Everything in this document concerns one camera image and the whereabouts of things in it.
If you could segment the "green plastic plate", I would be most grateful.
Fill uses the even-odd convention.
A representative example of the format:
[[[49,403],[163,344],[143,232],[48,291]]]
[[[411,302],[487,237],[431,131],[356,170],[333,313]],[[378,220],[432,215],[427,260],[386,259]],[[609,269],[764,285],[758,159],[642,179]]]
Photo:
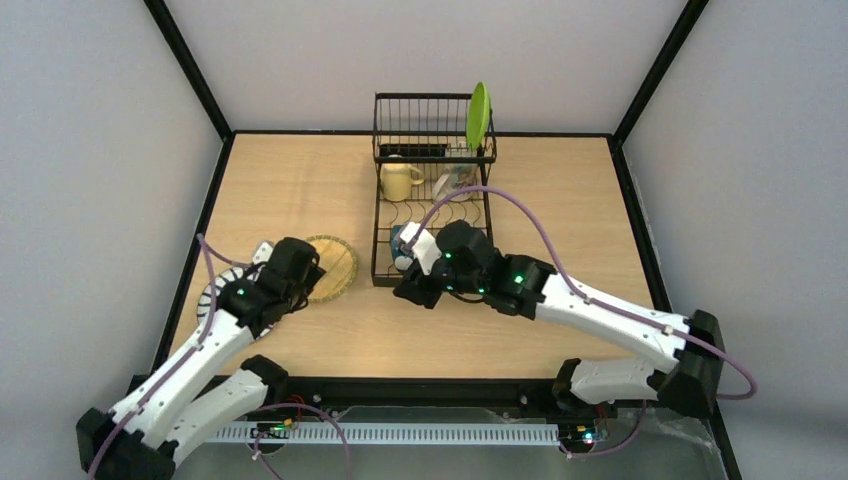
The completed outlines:
[[[484,82],[478,82],[471,94],[466,114],[465,141],[473,151],[484,143],[491,116],[491,98]]]

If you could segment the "black wire dish rack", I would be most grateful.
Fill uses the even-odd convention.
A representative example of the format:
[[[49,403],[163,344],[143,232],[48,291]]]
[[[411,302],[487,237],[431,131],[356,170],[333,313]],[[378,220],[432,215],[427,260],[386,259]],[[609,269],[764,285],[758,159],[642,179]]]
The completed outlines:
[[[489,181],[497,158],[497,139],[490,116],[483,145],[476,151],[466,146],[466,114],[470,93],[378,93],[374,97],[372,153],[377,175],[370,277],[376,287],[394,287],[403,277],[392,262],[390,231],[393,226],[426,220],[431,233],[455,220],[464,220],[488,233],[491,209],[485,193],[449,194],[434,201],[431,188],[443,165],[470,163],[478,166],[477,184]],[[420,168],[425,182],[415,186],[402,202],[383,199],[379,167],[388,156],[399,154],[404,163]]]

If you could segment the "woven bamboo plate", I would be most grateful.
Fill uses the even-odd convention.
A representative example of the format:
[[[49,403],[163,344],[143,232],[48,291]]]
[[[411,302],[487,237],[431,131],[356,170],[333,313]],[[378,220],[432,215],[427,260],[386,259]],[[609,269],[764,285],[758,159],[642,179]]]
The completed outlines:
[[[311,303],[327,303],[342,296],[353,284],[359,271],[359,259],[353,247],[332,235],[314,235],[306,239],[320,256],[325,274],[309,295]]]

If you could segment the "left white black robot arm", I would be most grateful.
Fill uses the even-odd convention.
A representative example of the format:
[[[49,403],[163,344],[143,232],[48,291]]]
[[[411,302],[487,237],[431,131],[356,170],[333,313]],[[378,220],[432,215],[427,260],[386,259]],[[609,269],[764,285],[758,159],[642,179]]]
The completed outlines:
[[[82,469],[90,479],[170,479],[205,440],[231,421],[284,397],[289,374],[262,355],[212,390],[212,378],[279,322],[308,304],[325,271],[308,242],[286,237],[262,245],[253,262],[234,263],[219,282],[218,253],[196,237],[208,307],[196,330],[155,372],[108,411],[89,409],[76,424]]]

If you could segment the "black rimmed white bowl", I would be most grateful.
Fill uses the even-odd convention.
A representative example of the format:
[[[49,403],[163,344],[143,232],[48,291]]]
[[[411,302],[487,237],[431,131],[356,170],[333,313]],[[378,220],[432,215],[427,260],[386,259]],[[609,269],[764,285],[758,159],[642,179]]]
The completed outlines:
[[[395,225],[390,231],[390,251],[394,268],[400,273],[404,273],[413,264],[414,258],[407,254],[401,247],[400,233],[405,226]]]

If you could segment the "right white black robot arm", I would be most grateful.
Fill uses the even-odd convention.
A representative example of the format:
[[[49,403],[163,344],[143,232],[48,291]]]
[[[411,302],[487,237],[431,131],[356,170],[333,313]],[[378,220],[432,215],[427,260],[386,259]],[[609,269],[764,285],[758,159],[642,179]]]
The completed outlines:
[[[684,416],[714,413],[723,348],[718,319],[641,307],[575,281],[549,263],[502,254],[463,220],[432,235],[410,222],[396,228],[393,251],[407,261],[393,293],[432,309],[443,294],[471,295],[495,311],[576,328],[632,352],[618,360],[567,359],[552,388],[560,407],[617,400],[656,401]]]

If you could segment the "yellow ceramic mug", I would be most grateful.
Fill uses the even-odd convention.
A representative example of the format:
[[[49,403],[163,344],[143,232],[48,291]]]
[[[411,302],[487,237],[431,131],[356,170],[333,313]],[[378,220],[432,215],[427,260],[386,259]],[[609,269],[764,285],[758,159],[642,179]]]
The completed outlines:
[[[420,168],[404,163],[399,154],[391,154],[388,159],[379,167],[381,193],[386,201],[402,202],[412,195],[415,186],[425,182],[425,174]]]

